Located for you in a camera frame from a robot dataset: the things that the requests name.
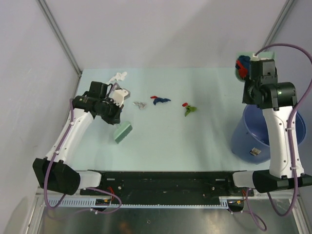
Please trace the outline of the green hand brush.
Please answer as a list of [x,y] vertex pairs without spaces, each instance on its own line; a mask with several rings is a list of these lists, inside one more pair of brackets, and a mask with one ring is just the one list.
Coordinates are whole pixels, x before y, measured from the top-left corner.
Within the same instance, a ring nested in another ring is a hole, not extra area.
[[125,121],[120,124],[116,124],[116,129],[113,133],[114,141],[119,144],[126,136],[132,131],[133,127],[129,121]]

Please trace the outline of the blue and red scrap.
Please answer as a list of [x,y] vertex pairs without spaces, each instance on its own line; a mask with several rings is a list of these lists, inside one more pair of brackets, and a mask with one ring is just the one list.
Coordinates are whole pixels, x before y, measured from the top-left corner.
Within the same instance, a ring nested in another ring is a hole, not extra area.
[[168,98],[161,98],[157,96],[151,96],[150,98],[153,99],[153,105],[156,105],[157,103],[165,103],[171,101]]

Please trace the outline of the green and red scrap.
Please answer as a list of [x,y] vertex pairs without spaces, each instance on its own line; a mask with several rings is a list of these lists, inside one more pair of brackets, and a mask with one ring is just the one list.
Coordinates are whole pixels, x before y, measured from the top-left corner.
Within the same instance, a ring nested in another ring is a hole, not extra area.
[[196,107],[189,105],[187,102],[183,103],[182,106],[185,108],[185,114],[186,117],[188,114],[195,112],[197,110]]

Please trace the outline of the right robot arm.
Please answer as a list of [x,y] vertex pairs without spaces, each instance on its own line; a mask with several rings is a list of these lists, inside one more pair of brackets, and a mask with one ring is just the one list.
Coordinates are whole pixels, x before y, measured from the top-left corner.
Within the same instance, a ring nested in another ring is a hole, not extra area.
[[296,89],[291,82],[278,82],[274,59],[251,57],[243,103],[262,110],[268,129],[270,166],[267,170],[234,172],[233,179],[225,183],[225,191],[237,195],[243,187],[267,193],[310,186],[312,177],[304,172],[296,142]]

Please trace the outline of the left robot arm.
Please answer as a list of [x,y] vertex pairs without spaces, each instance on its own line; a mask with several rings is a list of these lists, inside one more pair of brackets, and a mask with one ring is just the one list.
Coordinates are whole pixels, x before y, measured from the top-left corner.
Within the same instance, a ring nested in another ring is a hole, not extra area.
[[130,92],[117,84],[93,81],[88,91],[70,100],[70,114],[60,136],[43,158],[36,158],[33,169],[45,192],[73,195],[77,190],[91,188],[104,194],[108,183],[96,171],[72,168],[75,151],[83,135],[96,117],[110,125],[120,123],[124,101]]

